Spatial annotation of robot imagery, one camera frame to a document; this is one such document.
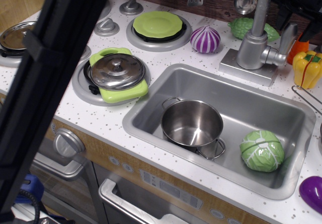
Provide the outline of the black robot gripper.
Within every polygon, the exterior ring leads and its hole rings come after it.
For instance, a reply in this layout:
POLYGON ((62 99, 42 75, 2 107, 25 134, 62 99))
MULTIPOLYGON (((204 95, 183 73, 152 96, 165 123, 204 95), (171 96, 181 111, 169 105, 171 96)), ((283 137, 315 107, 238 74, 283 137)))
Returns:
POLYGON ((282 30, 292 16, 292 12, 310 20, 300 36, 301 42, 311 40, 321 31, 321 0, 281 0, 276 19, 276 29, 282 30))

